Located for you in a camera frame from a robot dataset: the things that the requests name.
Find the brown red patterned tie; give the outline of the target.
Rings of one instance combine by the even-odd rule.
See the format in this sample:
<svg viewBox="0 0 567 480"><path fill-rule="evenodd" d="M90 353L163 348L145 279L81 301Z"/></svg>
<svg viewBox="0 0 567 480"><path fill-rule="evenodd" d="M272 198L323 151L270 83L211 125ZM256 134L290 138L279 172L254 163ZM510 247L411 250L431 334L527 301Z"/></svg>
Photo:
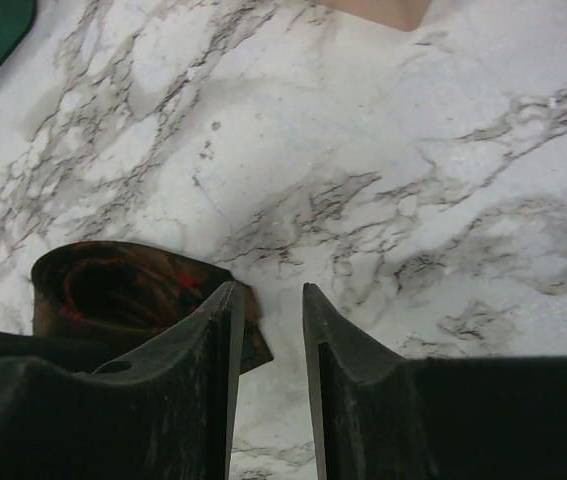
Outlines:
<svg viewBox="0 0 567 480"><path fill-rule="evenodd" d="M93 340L122 355L192 314L226 269L134 243L87 241L38 259L33 336Z"/></svg>

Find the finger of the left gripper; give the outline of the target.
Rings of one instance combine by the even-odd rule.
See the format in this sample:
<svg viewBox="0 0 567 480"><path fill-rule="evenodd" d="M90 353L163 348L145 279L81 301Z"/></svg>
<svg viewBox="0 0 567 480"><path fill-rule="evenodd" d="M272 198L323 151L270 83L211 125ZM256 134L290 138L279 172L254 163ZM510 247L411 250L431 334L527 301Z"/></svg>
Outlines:
<svg viewBox="0 0 567 480"><path fill-rule="evenodd" d="M0 332L0 358L36 357L66 370L127 370L106 344L93 340Z"/></svg>

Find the peach desk organizer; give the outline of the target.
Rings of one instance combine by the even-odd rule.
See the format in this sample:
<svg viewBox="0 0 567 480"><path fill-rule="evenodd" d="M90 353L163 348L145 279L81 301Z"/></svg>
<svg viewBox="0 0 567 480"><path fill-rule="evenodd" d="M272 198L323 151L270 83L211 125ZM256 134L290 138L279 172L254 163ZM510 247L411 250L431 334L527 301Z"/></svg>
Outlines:
<svg viewBox="0 0 567 480"><path fill-rule="evenodd" d="M316 3L409 32L422 22L431 0L316 0Z"/></svg>

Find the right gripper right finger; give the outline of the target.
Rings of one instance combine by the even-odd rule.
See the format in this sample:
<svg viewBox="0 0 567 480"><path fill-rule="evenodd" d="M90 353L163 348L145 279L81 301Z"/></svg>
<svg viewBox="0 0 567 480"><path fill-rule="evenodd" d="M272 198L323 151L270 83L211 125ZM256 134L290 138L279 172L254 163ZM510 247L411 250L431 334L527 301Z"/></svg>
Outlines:
<svg viewBox="0 0 567 480"><path fill-rule="evenodd" d="M408 359L303 288L322 479L567 479L567 356Z"/></svg>

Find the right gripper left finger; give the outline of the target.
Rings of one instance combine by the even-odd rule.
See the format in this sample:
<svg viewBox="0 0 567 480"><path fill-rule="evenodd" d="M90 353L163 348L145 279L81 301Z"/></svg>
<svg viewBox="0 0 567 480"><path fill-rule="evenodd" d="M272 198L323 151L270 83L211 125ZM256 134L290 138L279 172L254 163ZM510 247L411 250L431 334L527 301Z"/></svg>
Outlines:
<svg viewBox="0 0 567 480"><path fill-rule="evenodd" d="M196 311L91 373L0 357L0 479L224 479L244 292Z"/></svg>

